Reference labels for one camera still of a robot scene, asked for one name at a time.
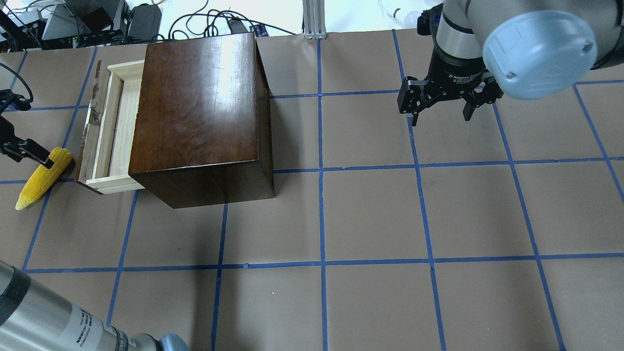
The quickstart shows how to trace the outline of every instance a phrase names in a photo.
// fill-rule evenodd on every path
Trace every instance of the wooden drawer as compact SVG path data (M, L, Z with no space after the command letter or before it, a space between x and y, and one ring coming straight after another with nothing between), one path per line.
M144 187L173 208L275 196L252 33L151 44L145 62L101 69L98 84L102 72L77 182L102 194Z
M101 67L82 136L76 182L100 194L143 189L128 175L143 61Z

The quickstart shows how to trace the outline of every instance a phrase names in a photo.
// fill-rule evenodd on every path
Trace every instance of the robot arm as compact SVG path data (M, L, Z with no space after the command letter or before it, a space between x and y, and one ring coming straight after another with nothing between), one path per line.
M622 0L445 0L425 11L418 33L434 49L425 80L406 77L401 113L464 99L464 119L503 92L540 99L590 69L624 62ZM484 83L477 92L475 88Z

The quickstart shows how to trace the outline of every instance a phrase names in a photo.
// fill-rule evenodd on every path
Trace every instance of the yellow corn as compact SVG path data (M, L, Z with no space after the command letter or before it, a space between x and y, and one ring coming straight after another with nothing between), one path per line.
M19 194L19 200L17 200L15 205L16 210L25 208L45 194L72 161L72 154L68 150L55 147L50 152L50 159L54 161L52 168L47 169L44 166L39 166L31 175L31 178L28 179L22 192Z

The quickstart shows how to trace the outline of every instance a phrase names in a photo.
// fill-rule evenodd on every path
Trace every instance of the open drawer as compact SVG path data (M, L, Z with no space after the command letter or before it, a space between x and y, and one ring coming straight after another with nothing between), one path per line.
M99 194L143 189L128 175L144 61L98 62L76 182Z

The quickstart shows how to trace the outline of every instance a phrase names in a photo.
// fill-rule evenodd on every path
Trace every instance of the sticker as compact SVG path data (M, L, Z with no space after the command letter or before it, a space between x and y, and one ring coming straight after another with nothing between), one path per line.
M104 323L102 324L104 330L106 330L107 332L111 333L114 337L117 337L117 332L115 331L115 329L113 327L111 327L110 325Z
M82 308L72 304L72 314L59 337L59 345L67 351L95 351L104 324Z

